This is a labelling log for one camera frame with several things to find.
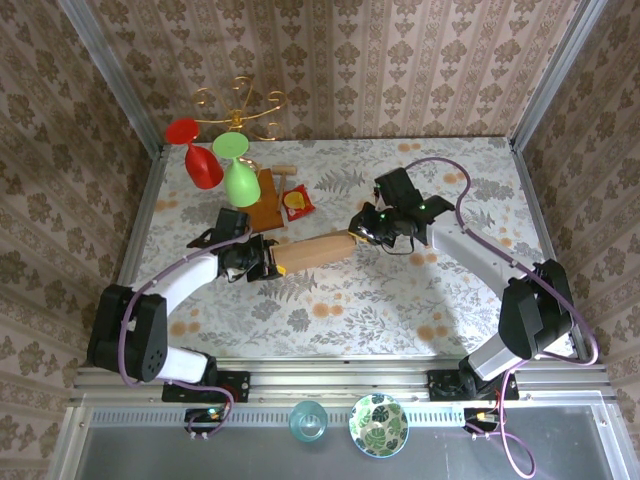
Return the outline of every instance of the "ceramic bowl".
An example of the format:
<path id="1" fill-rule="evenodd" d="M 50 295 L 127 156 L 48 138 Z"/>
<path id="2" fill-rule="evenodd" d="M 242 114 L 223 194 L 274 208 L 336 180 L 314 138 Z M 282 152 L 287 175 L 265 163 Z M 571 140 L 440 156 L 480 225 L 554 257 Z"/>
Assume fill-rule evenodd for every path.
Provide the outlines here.
<path id="1" fill-rule="evenodd" d="M 387 458 L 404 447 L 409 424 L 404 410 L 393 397 L 374 393 L 362 397 L 351 409 L 349 432 L 364 453 Z"/>

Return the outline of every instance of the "beige damask wallpaper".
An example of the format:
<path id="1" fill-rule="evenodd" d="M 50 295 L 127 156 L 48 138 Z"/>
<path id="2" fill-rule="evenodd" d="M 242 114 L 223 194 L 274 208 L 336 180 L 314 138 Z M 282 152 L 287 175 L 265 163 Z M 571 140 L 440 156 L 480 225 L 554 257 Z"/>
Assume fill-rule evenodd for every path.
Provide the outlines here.
<path id="1" fill-rule="evenodd" d="M 287 94 L 287 138 L 330 139 L 508 134 L 578 0 L 89 3 L 160 133 L 217 118 L 190 94 L 250 75 L 254 108 Z"/>
<path id="2" fill-rule="evenodd" d="M 44 478 L 149 160 L 55 1 L 0 1 L 0 478 Z"/>
<path id="3" fill-rule="evenodd" d="M 640 450 L 640 1 L 610 0 L 525 150 Z"/>

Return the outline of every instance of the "clear glass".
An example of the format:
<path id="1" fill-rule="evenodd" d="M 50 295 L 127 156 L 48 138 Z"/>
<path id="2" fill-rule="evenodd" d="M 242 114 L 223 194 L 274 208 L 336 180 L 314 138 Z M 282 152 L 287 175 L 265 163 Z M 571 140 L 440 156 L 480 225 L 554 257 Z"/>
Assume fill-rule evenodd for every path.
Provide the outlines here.
<path id="1" fill-rule="evenodd" d="M 327 412 L 317 402 L 300 402 L 289 416 L 289 429 L 302 442 L 313 442 L 327 428 Z"/>

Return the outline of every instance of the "red snack packet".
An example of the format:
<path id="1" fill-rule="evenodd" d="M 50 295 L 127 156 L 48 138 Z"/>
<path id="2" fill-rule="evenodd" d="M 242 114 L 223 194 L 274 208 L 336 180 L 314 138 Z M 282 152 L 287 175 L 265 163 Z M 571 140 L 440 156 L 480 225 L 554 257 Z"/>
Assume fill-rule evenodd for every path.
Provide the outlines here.
<path id="1" fill-rule="evenodd" d="M 293 190 L 284 192 L 282 203 L 284 204 L 284 209 L 287 211 L 287 218 L 290 222 L 309 215 L 316 209 L 316 207 L 311 204 L 307 189 L 304 185 L 298 185 Z"/>

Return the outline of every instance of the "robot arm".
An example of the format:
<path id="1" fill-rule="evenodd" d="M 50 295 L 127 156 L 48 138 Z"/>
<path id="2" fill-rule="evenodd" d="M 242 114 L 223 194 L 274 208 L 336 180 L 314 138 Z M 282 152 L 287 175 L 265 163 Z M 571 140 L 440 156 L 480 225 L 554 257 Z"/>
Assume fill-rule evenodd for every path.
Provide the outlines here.
<path id="1" fill-rule="evenodd" d="M 460 362 L 458 378 L 452 380 L 458 384 L 456 391 L 464 392 L 463 397 L 477 398 L 483 391 L 491 391 L 503 372 L 543 352 L 570 330 L 569 312 L 515 268 L 518 263 L 533 267 L 571 302 L 566 274 L 557 262 L 532 265 L 531 260 L 514 255 L 484 233 L 466 225 L 463 228 L 454 206 L 438 196 L 423 199 L 404 168 L 377 178 L 374 193 L 376 205 L 365 204 L 351 220 L 352 235 L 390 248 L 401 235 L 431 245 L 468 268 L 502 300 L 498 333 Z M 472 235 L 495 251 L 480 246 Z"/>
<path id="2" fill-rule="evenodd" d="M 375 193 L 378 197 L 376 206 L 365 204 L 351 220 L 348 230 L 351 235 L 390 248 L 400 235 L 410 237 L 412 244 L 416 239 L 431 245 L 476 274 L 502 300 L 498 333 L 460 362 L 459 382 L 467 397 L 476 398 L 501 373 L 522 359 L 542 352 L 569 331 L 570 314 L 547 292 L 527 277 L 518 275 L 514 268 L 515 261 L 530 267 L 530 260 L 514 256 L 480 231 L 468 226 L 463 229 L 453 205 L 438 196 L 423 199 L 405 169 L 399 168 L 377 178 Z M 246 214 L 222 209 L 216 227 L 188 246 L 215 248 L 221 241 L 242 235 L 247 226 Z M 500 256 L 480 247 L 470 232 L 506 255 Z M 352 251 L 344 241 L 336 243 L 334 238 L 331 242 L 329 239 L 322 241 L 330 251 L 328 255 L 316 257 L 311 262 L 295 262 L 298 268 L 300 263 L 301 268 L 309 268 L 337 260 Z M 144 292 L 134 306 L 135 328 L 129 328 L 126 337 L 124 350 L 128 375 L 145 382 L 158 377 L 211 384 L 210 357 L 167 345 L 167 316 L 198 288 L 220 276 L 227 277 L 230 282 L 244 275 L 250 282 L 280 277 L 284 270 L 277 265 L 276 257 L 282 260 L 287 252 L 273 246 L 274 242 L 256 235 L 246 243 L 203 251 L 203 255 L 174 268 Z M 297 248 L 296 244 L 286 247 Z M 312 250 L 317 253 L 318 244 L 314 243 Z M 298 257 L 295 253 L 288 256 Z M 553 288 L 571 299 L 566 275 L 559 264 L 548 260 L 533 267 Z M 112 285 L 103 293 L 88 349 L 88 359 L 94 365 L 119 371 L 117 339 L 124 310 L 134 293 L 146 283 L 140 282 L 133 288 Z"/>

